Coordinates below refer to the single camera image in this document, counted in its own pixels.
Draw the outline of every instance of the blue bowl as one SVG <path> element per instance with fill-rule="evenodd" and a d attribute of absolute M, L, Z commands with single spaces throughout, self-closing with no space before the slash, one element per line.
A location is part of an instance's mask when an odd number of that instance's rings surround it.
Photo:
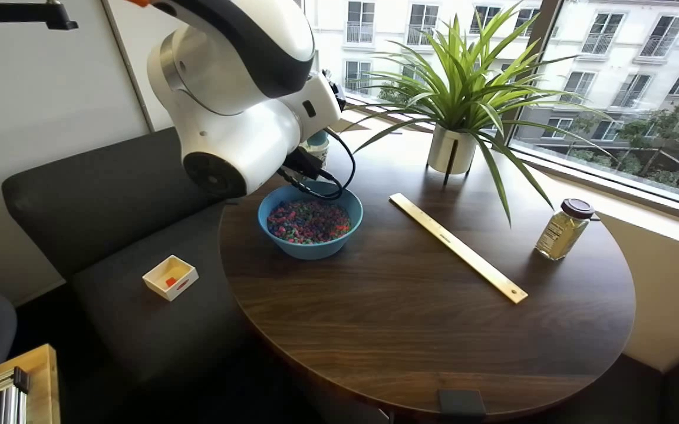
<path fill-rule="evenodd" d="M 309 182 L 306 185 L 311 185 L 319 192 L 333 192 L 335 190 L 335 184 L 328 184 L 328 182 Z M 277 204 L 290 202 L 290 201 L 311 201 L 311 198 L 313 195 L 302 192 L 295 185 L 281 185 L 281 188 L 265 192 L 258 202 L 258 209 L 256 209 L 256 218 L 258 218 L 261 231 L 284 254 L 290 254 L 295 260 L 304 260 L 304 261 L 326 260 L 326 256 L 337 254 L 346 245 L 346 239 L 359 231 L 359 225 L 362 222 L 362 202 L 352 190 L 343 190 L 337 201 L 330 201 L 330 202 L 337 202 L 346 212 L 346 218 L 349 218 L 346 232 L 341 232 L 333 239 L 326 239 L 326 242 L 293 242 L 293 239 L 277 238 L 268 231 L 265 218 Z"/>

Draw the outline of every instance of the dark wooden table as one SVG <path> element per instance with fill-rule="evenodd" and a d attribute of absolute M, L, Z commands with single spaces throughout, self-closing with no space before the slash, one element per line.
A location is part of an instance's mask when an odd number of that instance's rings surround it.
<path fill-rule="evenodd" d="M 352 190 L 364 204 L 333 260 L 296 261 L 258 231 L 255 208 L 281 182 L 225 208 L 221 260 L 255 330 L 296 369 L 337 394 L 413 416 L 439 414 L 436 390 L 475 390 L 488 419 L 537 411 L 588 386 L 620 355 L 633 321 L 627 261 L 600 222 L 551 264 L 532 251 L 551 209 L 502 163 L 507 223 L 482 158 L 466 182 L 425 169 L 426 142 L 359 152 Z M 330 150 L 341 175 L 346 161 Z M 408 195 L 519 283 L 512 304 L 388 202 Z"/>

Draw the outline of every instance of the floor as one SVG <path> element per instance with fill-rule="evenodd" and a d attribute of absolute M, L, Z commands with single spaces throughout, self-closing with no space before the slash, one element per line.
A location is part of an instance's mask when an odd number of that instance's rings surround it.
<path fill-rule="evenodd" d="M 172 416 L 157 416 L 112 368 L 98 334 L 64 285 L 18 309 L 12 355 L 51 344 L 59 358 L 64 424 L 320 424 L 295 386 L 293 373 L 255 341 L 232 368 L 215 374 L 211 388 Z"/>

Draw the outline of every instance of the bowl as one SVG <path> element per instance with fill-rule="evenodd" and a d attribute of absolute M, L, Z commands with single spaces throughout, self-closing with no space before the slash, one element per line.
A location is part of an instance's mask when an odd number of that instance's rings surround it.
<path fill-rule="evenodd" d="M 333 192 L 337 190 L 335 184 L 328 182 L 306 182 L 306 185 L 315 192 Z M 290 204 L 295 201 L 315 201 L 320 202 L 320 208 L 339 208 L 346 216 L 346 231 L 330 238 L 330 239 L 284 239 L 276 232 L 268 231 L 268 214 L 281 208 L 281 204 Z M 281 185 L 270 192 L 265 192 L 256 208 L 256 222 L 261 225 L 261 231 L 290 256 L 295 260 L 304 260 L 304 261 L 313 261 L 313 260 L 326 260 L 337 254 L 359 231 L 361 222 L 362 222 L 362 202 L 359 201 L 359 195 L 353 195 L 352 190 L 343 190 L 339 198 L 335 201 L 319 201 L 295 185 Z"/>

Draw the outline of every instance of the small box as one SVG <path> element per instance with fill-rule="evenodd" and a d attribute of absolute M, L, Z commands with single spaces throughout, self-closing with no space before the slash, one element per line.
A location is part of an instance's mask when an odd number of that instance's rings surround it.
<path fill-rule="evenodd" d="M 186 288 L 198 280 L 196 267 L 186 264 L 184 260 L 170 254 L 157 267 L 152 267 L 144 275 L 151 292 L 159 294 L 162 298 L 177 298 Z"/>

